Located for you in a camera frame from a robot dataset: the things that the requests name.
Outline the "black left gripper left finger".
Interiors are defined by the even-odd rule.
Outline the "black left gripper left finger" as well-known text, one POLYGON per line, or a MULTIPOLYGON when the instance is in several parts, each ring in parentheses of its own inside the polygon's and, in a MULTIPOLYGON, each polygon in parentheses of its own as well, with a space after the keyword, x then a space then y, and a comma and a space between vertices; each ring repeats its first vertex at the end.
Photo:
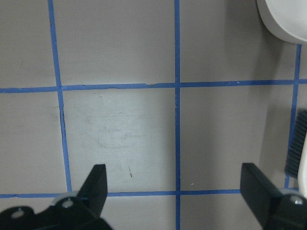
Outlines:
POLYGON ((96 217, 100 217, 107 197, 105 164, 93 166, 77 193, 77 197, 96 217))

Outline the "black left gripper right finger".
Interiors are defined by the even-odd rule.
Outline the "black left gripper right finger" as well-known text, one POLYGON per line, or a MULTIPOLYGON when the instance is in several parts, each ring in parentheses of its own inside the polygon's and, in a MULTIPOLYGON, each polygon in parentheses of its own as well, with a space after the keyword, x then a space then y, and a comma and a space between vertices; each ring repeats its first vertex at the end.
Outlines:
POLYGON ((240 192, 259 223, 268 223, 282 193, 253 163, 241 166, 240 192))

